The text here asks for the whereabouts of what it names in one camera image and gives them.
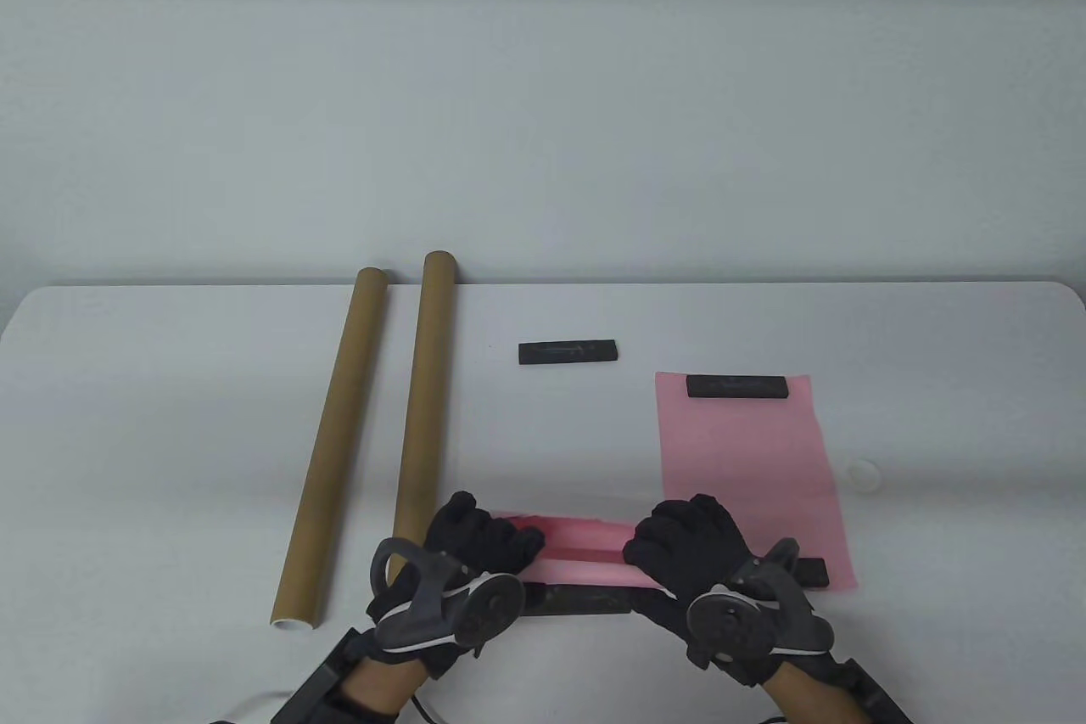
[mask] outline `tabletop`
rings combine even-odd
[[[23,302],[0,336],[0,719],[210,722],[365,624],[415,285],[390,289],[328,618],[268,626],[350,292]],[[615,339],[619,360],[518,367],[520,341],[563,339]],[[838,659],[918,724],[1081,720],[1086,313],[1066,287],[464,285],[453,370],[443,494],[622,521],[661,495],[656,371],[810,374],[860,583],[815,598]],[[857,460],[876,492],[853,488]],[[772,712],[636,617],[522,620],[422,696],[453,724]]]

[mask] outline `cardboard tube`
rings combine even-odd
[[[438,509],[441,449],[449,407],[449,376],[453,344],[453,306],[456,300],[456,259],[446,251],[431,251],[422,266],[422,293],[415,329],[415,359],[411,368],[404,449],[400,459],[400,490],[395,537],[419,545]],[[403,567],[396,557],[389,563],[389,580]]]
[[[272,608],[272,624],[277,627],[316,627],[324,615],[358,429],[374,381],[388,285],[380,269],[363,269],[354,281]]]

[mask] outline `black cable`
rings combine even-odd
[[[426,708],[422,707],[422,701],[418,700],[418,696],[413,695],[411,697],[411,702],[415,706],[415,709],[418,710],[418,714],[422,716],[422,721],[425,721],[426,724],[438,724],[438,722],[430,717],[430,713],[426,711]]]

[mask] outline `black glove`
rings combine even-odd
[[[457,492],[433,516],[422,548],[442,550],[478,573],[519,574],[535,559],[543,542],[542,531],[532,528],[517,530],[503,518],[491,518],[490,512],[476,507],[471,493]],[[389,589],[374,597],[366,613],[376,623],[392,608],[409,602],[417,588],[418,571],[407,563]],[[392,663],[419,659],[431,677],[440,678],[467,652],[467,648],[447,644],[413,653],[378,653],[371,658]]]
[[[686,609],[714,585],[723,584],[753,557],[743,535],[717,498],[695,495],[690,500],[665,500],[637,523],[622,557],[671,592],[655,588],[631,592],[633,610],[686,643],[686,658],[705,670],[711,661],[732,678],[762,684],[781,666],[779,657],[750,662],[727,662],[702,650],[686,627]]]
[[[717,498],[665,500],[637,523],[622,557],[664,585],[683,608],[724,583],[749,560],[750,549]]]

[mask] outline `pink paper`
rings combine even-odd
[[[664,495],[714,495],[755,554],[782,537],[825,558],[831,588],[855,588],[837,487],[815,417],[810,378],[791,376],[788,398],[692,399],[686,374],[656,374]]]
[[[509,520],[517,529],[535,526],[546,534],[546,546],[535,562],[520,573],[525,582],[660,587],[640,569],[622,561],[622,547],[633,537],[633,526],[627,523],[532,515],[512,516]]]

